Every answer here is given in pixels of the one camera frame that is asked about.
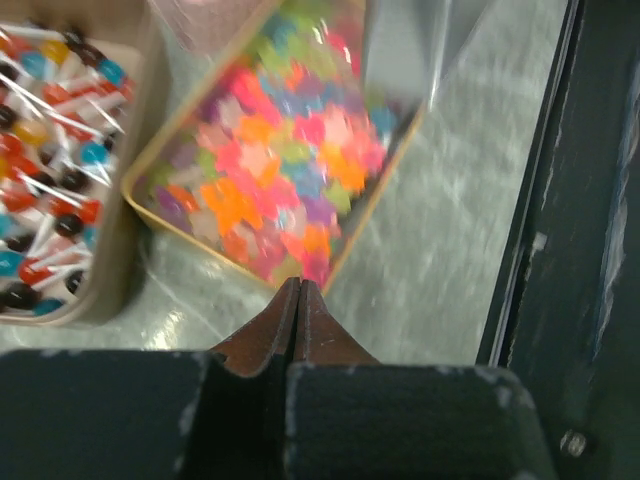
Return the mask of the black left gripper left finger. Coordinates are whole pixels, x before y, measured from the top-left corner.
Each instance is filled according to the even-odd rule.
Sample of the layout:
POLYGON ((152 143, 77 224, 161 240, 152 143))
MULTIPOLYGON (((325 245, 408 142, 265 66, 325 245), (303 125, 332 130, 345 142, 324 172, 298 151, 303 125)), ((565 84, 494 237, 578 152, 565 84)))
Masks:
POLYGON ((258 376, 289 347, 294 330, 300 279, 287 279, 267 306, 209 352, 237 376, 258 376))

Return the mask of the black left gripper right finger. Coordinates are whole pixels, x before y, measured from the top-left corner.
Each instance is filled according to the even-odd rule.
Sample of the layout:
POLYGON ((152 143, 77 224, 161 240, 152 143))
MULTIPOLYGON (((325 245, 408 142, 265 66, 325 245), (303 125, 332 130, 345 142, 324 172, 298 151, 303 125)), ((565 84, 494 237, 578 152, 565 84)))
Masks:
POLYGON ((379 364, 331 315, 318 285, 304 280, 296 311, 294 362, 379 364))

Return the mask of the metal candy scoop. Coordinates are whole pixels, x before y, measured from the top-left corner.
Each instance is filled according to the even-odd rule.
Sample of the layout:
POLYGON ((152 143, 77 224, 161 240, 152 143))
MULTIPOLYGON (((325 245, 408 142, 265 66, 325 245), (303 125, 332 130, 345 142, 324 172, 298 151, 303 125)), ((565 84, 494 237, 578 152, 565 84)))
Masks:
POLYGON ((403 102, 436 100, 490 1, 368 1, 362 80, 403 102))

